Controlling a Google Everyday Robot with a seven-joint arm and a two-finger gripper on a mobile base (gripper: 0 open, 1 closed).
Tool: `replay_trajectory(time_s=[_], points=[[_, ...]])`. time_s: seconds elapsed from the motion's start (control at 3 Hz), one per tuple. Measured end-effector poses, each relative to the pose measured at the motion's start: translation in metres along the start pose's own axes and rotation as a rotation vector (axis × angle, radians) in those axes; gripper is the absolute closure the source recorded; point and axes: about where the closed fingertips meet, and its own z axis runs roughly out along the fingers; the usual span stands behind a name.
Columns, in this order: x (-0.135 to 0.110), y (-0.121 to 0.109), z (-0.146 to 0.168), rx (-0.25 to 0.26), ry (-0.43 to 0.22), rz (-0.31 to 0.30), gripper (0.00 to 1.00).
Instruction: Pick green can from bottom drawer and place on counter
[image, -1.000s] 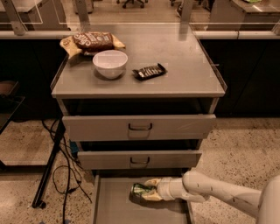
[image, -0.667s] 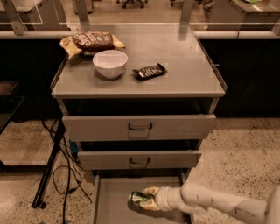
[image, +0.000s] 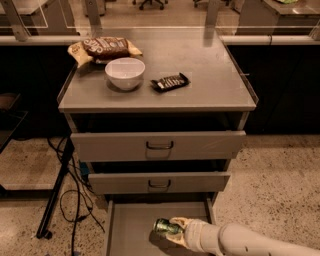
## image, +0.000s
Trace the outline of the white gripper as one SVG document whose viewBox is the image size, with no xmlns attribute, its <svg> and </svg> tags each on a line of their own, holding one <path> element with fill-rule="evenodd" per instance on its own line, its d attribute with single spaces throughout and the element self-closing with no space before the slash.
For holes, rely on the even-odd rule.
<svg viewBox="0 0 320 256">
<path fill-rule="evenodd" d="M 182 229 L 183 233 L 167 234 L 166 239 L 186 247 L 194 252 L 211 253 L 212 248 L 207 239 L 207 228 L 209 224 L 199 219 L 190 219 L 185 217 L 173 217 L 169 220 L 171 224 L 177 224 Z"/>
</svg>

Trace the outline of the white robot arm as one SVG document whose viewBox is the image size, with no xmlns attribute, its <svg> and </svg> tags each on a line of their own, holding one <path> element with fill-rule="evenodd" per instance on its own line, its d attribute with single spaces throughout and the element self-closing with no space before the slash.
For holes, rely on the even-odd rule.
<svg viewBox="0 0 320 256">
<path fill-rule="evenodd" d="M 268 238 L 240 224 L 217 226 L 184 217 L 174 217 L 170 222 L 178 224 L 183 232 L 167 234 L 166 238 L 193 252 L 214 256 L 320 256 L 319 250 Z"/>
</svg>

